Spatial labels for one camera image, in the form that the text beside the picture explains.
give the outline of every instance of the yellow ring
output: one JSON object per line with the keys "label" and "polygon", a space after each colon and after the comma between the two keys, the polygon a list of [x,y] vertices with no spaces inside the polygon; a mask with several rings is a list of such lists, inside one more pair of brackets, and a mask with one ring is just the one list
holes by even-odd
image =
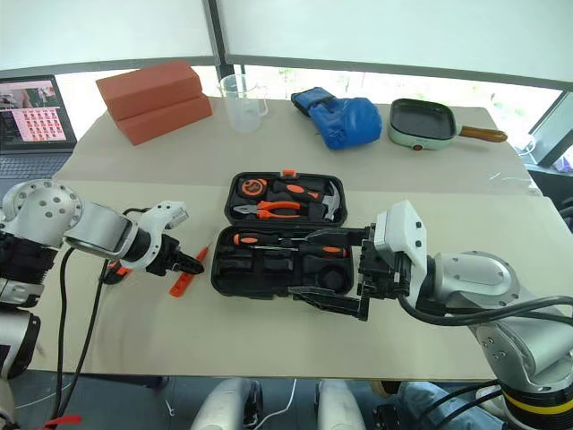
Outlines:
{"label": "yellow ring", "polygon": [[558,406],[531,406],[519,400],[515,400],[514,398],[509,396],[506,392],[503,393],[503,396],[518,408],[526,410],[527,412],[531,412],[532,414],[536,415],[559,415],[573,409],[573,399],[568,401],[567,403],[563,403],[562,405]]}

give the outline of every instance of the white table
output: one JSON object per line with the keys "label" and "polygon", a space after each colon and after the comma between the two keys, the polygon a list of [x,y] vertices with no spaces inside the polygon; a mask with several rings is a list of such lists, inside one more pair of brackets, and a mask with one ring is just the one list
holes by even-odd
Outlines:
{"label": "white table", "polygon": [[[64,182],[82,198],[118,210],[164,199],[185,201],[191,218],[170,234],[189,254],[227,225],[226,186]],[[535,294],[570,294],[573,238],[548,199],[350,191],[346,225],[369,225],[377,213],[404,198],[426,224],[430,254],[474,249],[497,254],[514,266],[523,285]],[[69,261],[66,371],[74,369],[80,354],[100,264],[100,259],[81,253]],[[370,320],[359,322],[290,298],[223,297],[210,285],[209,258],[206,267],[207,273],[179,299],[168,294],[175,273],[165,278],[132,273],[122,284],[107,287],[83,371],[394,380],[492,376],[468,329],[418,322],[395,301],[371,301]],[[42,319],[34,369],[56,368],[57,279],[58,270],[51,271],[34,310]]]}
{"label": "white table", "polygon": [[[458,137],[446,150],[410,150],[387,136],[389,105],[379,105],[384,128],[378,141],[333,151],[290,101],[270,100],[269,115],[255,133],[233,131],[221,99],[210,101],[212,117],[135,147],[105,113],[83,136],[57,178],[229,186],[239,172],[293,168],[338,176],[350,191],[528,192],[531,178],[506,142]],[[459,124],[495,128],[484,108],[453,110]]]}

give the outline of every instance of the tool case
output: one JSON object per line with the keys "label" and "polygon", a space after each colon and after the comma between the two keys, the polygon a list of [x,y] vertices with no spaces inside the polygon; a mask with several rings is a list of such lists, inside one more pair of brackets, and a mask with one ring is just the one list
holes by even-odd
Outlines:
{"label": "tool case", "polygon": [[[298,209],[294,209],[296,203],[264,209],[265,202],[281,202],[282,206],[282,202],[301,200]],[[337,295],[345,295],[353,287],[350,248],[324,246],[326,251],[317,253],[320,245],[300,240],[318,229],[339,227],[346,220],[344,189],[337,177],[292,170],[243,172],[233,178],[225,214],[231,226],[218,236],[211,267],[211,283],[220,294],[271,299],[289,296],[290,287],[326,288]],[[252,233],[264,240],[247,240]]]}

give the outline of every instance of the pliers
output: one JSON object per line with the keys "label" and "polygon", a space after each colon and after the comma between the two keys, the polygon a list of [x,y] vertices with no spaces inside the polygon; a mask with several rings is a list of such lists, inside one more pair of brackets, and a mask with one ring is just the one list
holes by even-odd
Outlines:
{"label": "pliers", "polygon": [[247,215],[249,213],[256,213],[257,218],[270,219],[270,218],[300,218],[300,215],[280,215],[271,212],[275,209],[294,209],[299,211],[301,203],[299,202],[259,202],[259,204],[245,204],[243,206],[235,206],[234,211]]}

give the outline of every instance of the laptop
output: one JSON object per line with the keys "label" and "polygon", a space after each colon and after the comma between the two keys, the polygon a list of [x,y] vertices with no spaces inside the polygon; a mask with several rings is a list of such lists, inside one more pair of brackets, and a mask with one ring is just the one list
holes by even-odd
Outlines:
{"label": "laptop", "polygon": [[76,142],[53,74],[0,78],[0,206],[14,185],[52,177]]}

